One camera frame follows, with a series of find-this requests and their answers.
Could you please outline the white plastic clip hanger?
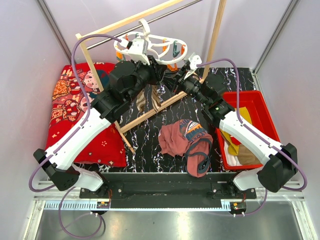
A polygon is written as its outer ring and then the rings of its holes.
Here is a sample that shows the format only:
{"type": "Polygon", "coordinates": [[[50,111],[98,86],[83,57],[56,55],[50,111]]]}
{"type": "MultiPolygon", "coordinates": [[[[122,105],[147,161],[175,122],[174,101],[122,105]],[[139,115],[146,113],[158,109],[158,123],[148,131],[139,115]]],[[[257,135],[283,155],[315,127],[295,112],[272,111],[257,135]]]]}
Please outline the white plastic clip hanger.
{"type": "Polygon", "coordinates": [[[141,18],[141,31],[130,31],[119,37],[121,42],[115,41],[113,47],[117,54],[123,57],[128,55],[128,49],[134,39],[144,39],[148,41],[147,55],[153,56],[161,65],[174,65],[187,56],[188,46],[180,39],[151,34],[148,22],[141,18]]]}

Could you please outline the brown striped sock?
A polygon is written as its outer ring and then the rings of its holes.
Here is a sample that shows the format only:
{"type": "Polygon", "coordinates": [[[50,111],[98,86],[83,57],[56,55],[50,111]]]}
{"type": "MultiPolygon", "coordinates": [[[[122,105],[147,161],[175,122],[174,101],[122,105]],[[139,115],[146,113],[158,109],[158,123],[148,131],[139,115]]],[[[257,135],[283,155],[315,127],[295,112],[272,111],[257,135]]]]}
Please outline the brown striped sock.
{"type": "Polygon", "coordinates": [[[139,113],[144,112],[146,105],[145,90],[143,89],[136,97],[136,107],[139,113]]]}
{"type": "Polygon", "coordinates": [[[151,102],[152,102],[153,109],[155,110],[156,113],[158,113],[161,108],[161,102],[160,102],[160,97],[159,97],[158,89],[156,85],[152,85],[151,102]]]}

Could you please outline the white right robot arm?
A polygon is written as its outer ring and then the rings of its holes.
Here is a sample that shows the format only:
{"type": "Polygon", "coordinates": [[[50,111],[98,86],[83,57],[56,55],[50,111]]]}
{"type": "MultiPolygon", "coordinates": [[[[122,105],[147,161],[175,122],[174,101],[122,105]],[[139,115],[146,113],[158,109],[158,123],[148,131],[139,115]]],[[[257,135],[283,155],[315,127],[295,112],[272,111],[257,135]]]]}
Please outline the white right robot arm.
{"type": "Polygon", "coordinates": [[[239,117],[234,107],[225,101],[227,88],[219,76],[209,74],[203,82],[195,74],[166,73],[163,84],[173,93],[185,92],[203,105],[202,114],[206,121],[235,137],[250,150],[263,165],[238,173],[227,185],[228,195],[239,198],[245,190],[264,187],[276,193],[297,173],[297,149],[291,143],[283,145],[239,117]]]}

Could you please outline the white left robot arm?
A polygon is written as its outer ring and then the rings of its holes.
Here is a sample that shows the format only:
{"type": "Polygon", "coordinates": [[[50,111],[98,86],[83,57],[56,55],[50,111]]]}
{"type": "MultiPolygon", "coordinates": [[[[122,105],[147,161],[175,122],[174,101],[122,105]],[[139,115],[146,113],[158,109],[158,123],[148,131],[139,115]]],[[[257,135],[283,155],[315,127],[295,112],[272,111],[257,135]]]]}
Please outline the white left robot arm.
{"type": "Polygon", "coordinates": [[[130,107],[146,87],[159,84],[167,66],[149,55],[147,63],[122,61],[109,74],[109,82],[92,102],[84,116],[54,145],[37,149],[33,156],[59,191],[71,187],[89,189],[97,198],[108,193],[101,174],[73,165],[79,153],[103,130],[110,127],[130,107]]]}

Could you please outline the maroon printed shirt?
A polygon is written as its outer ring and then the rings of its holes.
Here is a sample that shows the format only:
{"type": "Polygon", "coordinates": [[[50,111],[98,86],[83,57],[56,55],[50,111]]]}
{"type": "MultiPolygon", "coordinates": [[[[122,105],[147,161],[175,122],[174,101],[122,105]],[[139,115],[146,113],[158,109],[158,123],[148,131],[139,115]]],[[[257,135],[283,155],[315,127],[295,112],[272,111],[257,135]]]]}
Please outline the maroon printed shirt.
{"type": "Polygon", "coordinates": [[[158,142],[162,154],[186,158],[185,171],[189,175],[201,178],[208,172],[213,137],[200,123],[181,119],[163,125],[158,134],[158,142]]]}

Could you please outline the yellow sock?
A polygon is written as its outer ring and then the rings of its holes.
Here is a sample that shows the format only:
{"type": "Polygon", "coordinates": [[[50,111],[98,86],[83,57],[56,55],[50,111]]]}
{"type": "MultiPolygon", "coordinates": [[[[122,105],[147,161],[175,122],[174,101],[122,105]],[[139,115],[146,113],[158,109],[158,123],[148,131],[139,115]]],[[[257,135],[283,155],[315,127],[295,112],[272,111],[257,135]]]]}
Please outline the yellow sock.
{"type": "MultiPolygon", "coordinates": [[[[239,113],[248,123],[252,124],[250,113],[246,107],[240,107],[239,113]]],[[[220,132],[223,135],[224,139],[228,142],[228,153],[233,156],[238,156],[241,142],[223,130],[220,130],[220,132]]]]}

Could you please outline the red plastic bin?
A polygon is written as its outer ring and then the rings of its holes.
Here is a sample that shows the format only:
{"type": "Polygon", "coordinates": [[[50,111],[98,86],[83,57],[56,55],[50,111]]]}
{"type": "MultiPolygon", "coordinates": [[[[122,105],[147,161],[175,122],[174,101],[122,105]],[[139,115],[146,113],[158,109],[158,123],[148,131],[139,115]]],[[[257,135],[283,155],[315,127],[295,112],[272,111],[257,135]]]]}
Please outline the red plastic bin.
{"type": "MultiPolygon", "coordinates": [[[[270,116],[269,110],[260,91],[249,90],[239,93],[239,106],[246,107],[252,121],[252,125],[269,138],[279,142],[277,130],[270,116]]],[[[242,171],[260,168],[262,164],[241,165],[236,156],[228,153],[228,144],[219,129],[215,130],[216,139],[221,151],[222,166],[228,171],[242,171]]]]}

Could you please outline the red patterned pillow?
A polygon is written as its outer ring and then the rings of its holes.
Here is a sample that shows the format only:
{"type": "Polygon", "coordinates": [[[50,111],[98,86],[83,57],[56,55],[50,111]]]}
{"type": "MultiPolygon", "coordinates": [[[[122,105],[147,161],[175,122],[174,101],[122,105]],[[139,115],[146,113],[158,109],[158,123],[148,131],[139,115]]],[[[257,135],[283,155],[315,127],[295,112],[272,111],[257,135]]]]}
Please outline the red patterned pillow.
{"type": "MultiPolygon", "coordinates": [[[[46,147],[56,144],[86,113],[88,103],[100,92],[98,83],[86,62],[66,65],[52,94],[52,111],[46,147]]],[[[112,124],[99,133],[75,158],[77,164],[102,164],[124,168],[126,150],[122,137],[112,124]]]]}

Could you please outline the wooden drying rack frame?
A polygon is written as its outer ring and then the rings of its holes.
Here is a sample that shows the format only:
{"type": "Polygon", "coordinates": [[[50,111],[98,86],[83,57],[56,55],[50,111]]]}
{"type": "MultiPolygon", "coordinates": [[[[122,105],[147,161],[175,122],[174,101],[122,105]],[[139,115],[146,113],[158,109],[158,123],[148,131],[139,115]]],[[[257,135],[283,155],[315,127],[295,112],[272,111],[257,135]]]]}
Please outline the wooden drying rack frame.
{"type": "Polygon", "coordinates": [[[213,87],[206,77],[197,80],[194,74],[195,70],[200,67],[197,62],[198,58],[192,55],[185,65],[179,70],[168,72],[168,65],[181,61],[185,54],[171,61],[162,61],[159,57],[154,58],[146,55],[146,51],[152,51],[154,44],[150,42],[149,24],[144,17],[157,13],[163,9],[177,4],[176,0],[169,0],[145,11],[117,21],[106,27],[100,28],[85,36],[81,36],[73,47],[71,53],[71,65],[75,64],[75,54],[77,48],[86,40],[92,38],[106,38],[108,41],[114,40],[124,46],[120,50],[121,54],[130,56],[130,61],[122,61],[118,63],[114,70],[110,73],[111,82],[107,87],[103,88],[97,97],[90,104],[89,109],[99,113],[100,119],[105,119],[109,124],[113,124],[118,118],[124,114],[129,108],[131,102],[137,98],[146,85],[165,85],[175,96],[167,100],[161,107],[162,111],[167,106],[172,105],[177,100],[190,95],[204,105],[202,114],[208,123],[218,126],[224,118],[221,109],[214,108],[218,103],[222,102],[222,90],[213,87]],[[124,38],[125,32],[118,36],[111,36],[108,33],[112,30],[123,27],[129,23],[139,20],[143,27],[143,38],[135,38],[128,41],[124,38]]]}

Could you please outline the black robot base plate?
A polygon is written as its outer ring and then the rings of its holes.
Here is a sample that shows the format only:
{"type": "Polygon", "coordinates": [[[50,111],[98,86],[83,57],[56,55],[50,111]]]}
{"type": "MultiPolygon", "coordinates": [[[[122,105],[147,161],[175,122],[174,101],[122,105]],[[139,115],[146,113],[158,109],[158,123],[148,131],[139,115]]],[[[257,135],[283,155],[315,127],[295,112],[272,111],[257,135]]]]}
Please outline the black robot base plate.
{"type": "Polygon", "coordinates": [[[222,200],[255,200],[256,191],[231,186],[234,173],[214,172],[196,178],[187,173],[105,173],[112,210],[217,209],[222,200]]]}

